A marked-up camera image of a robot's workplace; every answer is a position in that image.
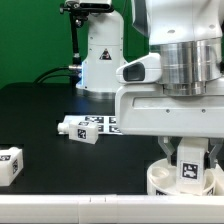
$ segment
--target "metal cylinder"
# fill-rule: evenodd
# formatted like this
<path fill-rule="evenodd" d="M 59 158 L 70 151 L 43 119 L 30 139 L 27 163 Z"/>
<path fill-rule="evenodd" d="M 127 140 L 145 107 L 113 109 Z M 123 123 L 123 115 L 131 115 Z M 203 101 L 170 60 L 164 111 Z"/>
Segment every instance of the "metal cylinder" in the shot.
<path fill-rule="evenodd" d="M 162 58 L 164 93 L 171 96 L 204 94 L 206 81 L 221 77 L 221 38 L 153 46 Z"/>

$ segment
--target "black table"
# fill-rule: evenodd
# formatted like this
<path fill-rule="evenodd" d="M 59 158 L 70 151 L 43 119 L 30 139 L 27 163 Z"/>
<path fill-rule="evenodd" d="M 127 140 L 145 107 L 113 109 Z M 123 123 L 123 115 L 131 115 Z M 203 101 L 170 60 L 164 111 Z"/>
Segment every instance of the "black table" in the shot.
<path fill-rule="evenodd" d="M 0 147 L 23 148 L 24 172 L 1 194 L 146 194 L 146 170 L 165 158 L 157 137 L 100 135 L 91 145 L 57 133 L 65 115 L 114 115 L 113 100 L 78 96 L 67 84 L 0 90 Z"/>

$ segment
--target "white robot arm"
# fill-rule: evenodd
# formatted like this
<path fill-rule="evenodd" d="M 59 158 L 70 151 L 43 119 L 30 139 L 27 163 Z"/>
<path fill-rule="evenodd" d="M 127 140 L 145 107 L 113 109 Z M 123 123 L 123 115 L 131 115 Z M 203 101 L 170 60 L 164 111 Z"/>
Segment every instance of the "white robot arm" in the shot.
<path fill-rule="evenodd" d="M 118 81 L 125 84 L 116 95 L 117 124 L 124 134 L 159 136 L 167 162 L 149 169 L 149 194 L 160 188 L 159 194 L 204 195 L 204 171 L 216 167 L 224 139 L 224 1 L 132 0 L 132 7 L 133 25 L 149 37 L 151 52 L 117 69 Z M 175 166 L 170 137 L 183 137 Z M 160 174 L 166 176 L 161 181 Z M 212 175 L 216 181 L 224 179 L 224 174 Z M 223 195 L 224 186 L 211 192 Z"/>

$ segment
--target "green backdrop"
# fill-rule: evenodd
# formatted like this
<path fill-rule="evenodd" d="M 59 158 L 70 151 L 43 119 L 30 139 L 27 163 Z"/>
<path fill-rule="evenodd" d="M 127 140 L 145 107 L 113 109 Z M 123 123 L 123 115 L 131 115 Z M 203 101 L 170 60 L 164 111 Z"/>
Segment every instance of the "green backdrop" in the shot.
<path fill-rule="evenodd" d="M 69 17 L 60 15 L 60 3 L 64 0 L 1 1 L 0 88 L 13 82 L 32 82 L 49 69 L 71 64 Z M 113 0 L 113 5 L 121 12 L 124 0 Z M 124 20 L 124 57 L 131 61 L 147 54 L 148 40 L 132 28 L 130 0 Z M 79 29 L 79 37 L 84 59 L 86 27 Z"/>

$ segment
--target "white cube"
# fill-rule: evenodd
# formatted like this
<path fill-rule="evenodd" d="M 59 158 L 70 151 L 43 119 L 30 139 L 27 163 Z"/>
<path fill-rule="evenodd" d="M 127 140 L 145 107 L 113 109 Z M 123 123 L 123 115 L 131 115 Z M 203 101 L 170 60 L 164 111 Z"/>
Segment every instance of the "white cube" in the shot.
<path fill-rule="evenodd" d="M 177 149 L 177 190 L 202 195 L 205 186 L 204 155 L 208 139 L 183 138 Z"/>
<path fill-rule="evenodd" d="M 0 186 L 9 186 L 22 169 L 22 149 L 0 150 Z"/>
<path fill-rule="evenodd" d="M 98 135 L 97 123 L 90 121 L 72 121 L 69 124 L 69 139 L 95 144 Z"/>

